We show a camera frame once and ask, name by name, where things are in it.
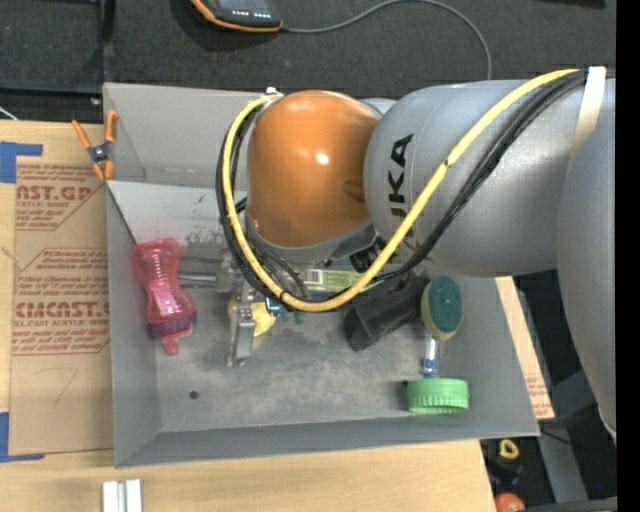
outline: orange object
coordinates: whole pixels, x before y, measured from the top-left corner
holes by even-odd
[[[310,247],[368,217],[363,166],[378,120],[365,104],[329,91],[301,91],[269,106],[248,146],[247,212],[272,244]]]
[[[221,27],[224,27],[224,28],[229,28],[231,30],[239,30],[241,32],[253,32],[253,33],[268,33],[268,32],[277,32],[278,30],[280,30],[280,28],[282,28],[282,22],[280,22],[275,27],[248,27],[248,26],[239,25],[235,23],[229,23],[227,21],[223,21],[220,18],[216,17],[216,15],[211,11],[211,9],[207,7],[205,2],[203,2],[202,0],[191,0],[191,3],[198,10],[198,12],[202,14],[202,16],[204,16],[204,18],[207,21],[210,21],[211,23],[215,23],[216,25],[220,25]]]
[[[117,125],[118,114],[115,110],[110,110],[107,114],[105,142],[100,146],[92,146],[89,142],[86,132],[80,126],[80,123],[75,119],[71,121],[71,125],[80,139],[82,147],[87,150],[91,161],[93,162],[93,170],[95,171],[100,181],[110,180],[113,178],[114,166],[113,162],[109,159],[108,149],[112,144],[115,144],[117,138]]]
[[[527,507],[517,494],[502,492],[495,497],[498,512],[520,512]]]

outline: blue tape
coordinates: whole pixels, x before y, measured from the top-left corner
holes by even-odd
[[[0,182],[16,182],[16,159],[18,156],[42,156],[42,144],[18,144],[0,142]]]
[[[2,462],[17,462],[20,460],[38,460],[44,457],[44,455],[21,455],[16,457],[9,457],[9,413],[0,413],[0,463]]]

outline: orange device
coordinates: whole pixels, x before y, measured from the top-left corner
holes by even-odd
[[[207,20],[242,32],[276,32],[282,18],[267,0],[191,0]]]

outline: yellow cable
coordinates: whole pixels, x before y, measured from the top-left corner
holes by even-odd
[[[240,219],[238,218],[238,212],[236,211],[235,204],[233,201],[233,193],[231,190],[231,154],[233,148],[233,141],[235,139],[236,133],[240,127],[240,124],[248,115],[257,107],[267,103],[272,96],[263,96],[256,100],[250,102],[243,110],[238,114],[231,127],[229,128],[229,134],[227,136],[224,151],[223,151],[223,160],[222,160],[222,186],[225,198],[225,204],[227,207],[227,211],[229,214],[229,221],[233,232],[236,236],[238,244],[244,253],[245,258],[251,265],[251,268],[256,273],[260,281],[264,283],[264,285],[271,290],[271,292],[279,297],[282,302],[291,306],[294,309],[298,309],[300,311],[306,311],[309,313],[322,313],[326,311],[332,311],[343,304],[346,304],[350,300],[352,300],[356,295],[358,295],[370,282],[371,280],[382,270],[382,267],[389,261],[395,250],[402,243],[402,240],[405,238],[409,229],[413,226],[413,224],[418,219],[420,213],[427,205],[433,193],[440,186],[440,183],[444,180],[449,169],[455,165],[455,163],[460,159],[460,157],[469,149],[469,147],[475,142],[475,140],[483,133],[483,131],[503,112],[505,112],[509,107],[515,104],[518,100],[520,100],[525,95],[530,92],[545,86],[555,80],[562,78],[570,73],[575,72],[575,69],[567,69],[561,71],[554,71],[551,73],[547,73],[545,75],[538,76],[525,82],[520,87],[514,89],[509,94],[507,94],[504,98],[502,98],[498,103],[496,103],[493,107],[491,107],[479,120],[474,124],[471,129],[460,139],[460,141],[454,146],[451,150],[447,158],[440,164],[440,166],[436,169],[436,172],[431,176],[429,182],[424,187],[416,202],[412,206],[412,208],[407,213],[407,216],[404,218],[396,232],[393,234],[387,245],[380,252],[376,260],[373,262],[371,267],[362,275],[360,280],[355,283],[351,288],[344,291],[340,295],[328,299],[323,302],[307,302],[304,300],[296,299],[294,296],[289,294],[286,290],[284,290],[281,286],[279,286],[271,276],[262,268],[260,262],[257,260],[249,243],[247,242],[246,237],[244,236],[244,231],[242,229]]]

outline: wooden surface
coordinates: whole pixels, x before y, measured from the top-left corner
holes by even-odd
[[[50,128],[0,121],[0,140],[32,140]],[[100,142],[100,131],[93,127],[90,138]],[[15,185],[0,184],[0,411],[9,396],[14,208]],[[0,510],[99,511],[102,482],[132,478],[143,480],[146,512],[495,512],[477,441],[127,470],[113,468],[111,451],[47,455],[0,464]]]

